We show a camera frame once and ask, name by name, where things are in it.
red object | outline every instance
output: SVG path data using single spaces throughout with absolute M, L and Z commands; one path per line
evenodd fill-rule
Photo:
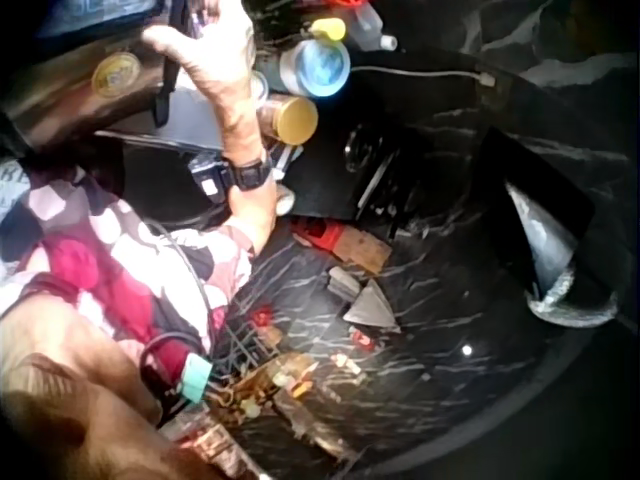
M 353 333 L 351 334 L 351 340 L 353 340 L 353 343 L 355 343 L 356 346 L 362 348 L 367 352 L 371 352 L 373 351 L 373 349 L 376 348 L 376 344 L 374 343 L 373 339 L 368 335 L 365 335 L 364 333 L 362 333 L 357 328 L 353 329 Z
M 322 218 L 295 218 L 291 222 L 293 233 L 316 248 L 333 251 L 344 231 L 344 225 Z
M 268 327 L 273 321 L 273 310 L 268 305 L 260 307 L 251 315 L 251 321 L 256 327 Z
M 359 7 L 363 3 L 367 3 L 367 0 L 329 0 L 334 5 L 339 5 L 341 7 Z

black wristwatch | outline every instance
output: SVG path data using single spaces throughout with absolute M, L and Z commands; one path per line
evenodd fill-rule
M 243 165 L 242 167 L 234 166 L 229 160 L 224 159 L 226 163 L 226 180 L 227 188 L 236 185 L 240 190 L 246 192 L 261 187 L 269 178 L 271 173 L 271 158 L 266 153 L 266 159 L 256 159 L 254 162 Z

person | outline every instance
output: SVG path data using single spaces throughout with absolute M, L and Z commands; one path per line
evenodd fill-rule
M 191 352 L 215 347 L 233 295 L 275 222 L 276 185 L 266 166 L 250 95 L 240 0 L 207 2 L 200 39 L 154 25 L 143 41 L 178 61 L 209 99 L 236 177 L 231 217 L 206 232 L 174 232 L 197 279 L 170 242 L 79 167 L 27 169 L 30 188 L 0 225 L 0 387 L 9 423 L 44 455 L 54 478 L 220 477 L 162 437 L 161 411 L 139 369 L 141 354 L 176 385 Z

gold lid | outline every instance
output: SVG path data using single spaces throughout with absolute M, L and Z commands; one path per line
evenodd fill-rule
M 308 98 L 292 97 L 279 108 L 274 127 L 284 143 L 301 145 L 311 138 L 318 127 L 318 110 Z

black cable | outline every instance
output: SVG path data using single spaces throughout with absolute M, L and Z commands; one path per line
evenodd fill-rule
M 151 225 L 153 228 L 155 228 L 156 230 L 158 230 L 162 236 L 169 240 L 169 243 L 171 244 L 171 246 L 173 247 L 173 249 L 178 253 L 178 255 L 180 255 L 180 258 L 182 259 L 182 261 L 184 262 L 185 266 L 187 267 L 187 269 L 189 270 L 189 273 L 191 273 L 191 276 L 193 277 L 193 280 L 195 281 L 197 287 L 198 287 L 198 291 L 200 292 L 200 295 L 202 296 L 202 301 L 204 302 L 205 308 L 207 310 L 207 325 L 210 325 L 210 315 L 211 315 L 211 304 L 209 303 L 209 297 L 207 297 L 207 293 L 204 291 L 204 285 L 202 285 L 202 282 L 200 281 L 200 277 L 198 277 L 198 275 L 196 274 L 196 271 L 193 269 L 193 265 L 191 265 L 191 262 L 189 261 L 189 259 L 187 258 L 187 256 L 185 255 L 184 251 L 182 250 L 182 248 L 180 248 L 180 245 L 178 245 L 178 243 L 175 241 L 175 239 L 169 234 L 169 232 L 167 231 L 166 228 L 164 228 L 164 226 L 162 226 L 159 222 L 157 222 L 156 220 L 153 220 L 152 218 L 144 218 L 143 221 L 146 224 Z M 209 335 L 211 337 L 211 349 L 213 350 L 214 345 L 215 345 L 215 335 L 214 335 L 214 329 L 213 328 L 209 328 Z M 207 355 L 206 352 L 204 352 L 204 348 L 202 347 L 202 343 L 200 341 L 199 338 L 197 338 L 194 335 L 185 333 L 185 332 L 166 332 L 166 333 L 162 333 L 160 335 L 158 335 L 157 337 L 154 337 L 151 339 L 151 341 L 145 345 L 144 349 L 142 350 L 142 354 L 140 355 L 140 368 L 143 368 L 145 365 L 146 361 L 146 357 L 149 355 L 150 351 L 153 348 L 156 348 L 158 346 L 158 344 L 166 341 L 166 340 L 170 340 L 170 339 L 174 339 L 174 338 L 179 338 L 181 340 L 186 340 L 187 342 L 190 342 L 192 344 L 195 344 L 198 348 L 198 350 L 201 353 L 204 353 L 204 357 L 207 358 L 210 355 Z

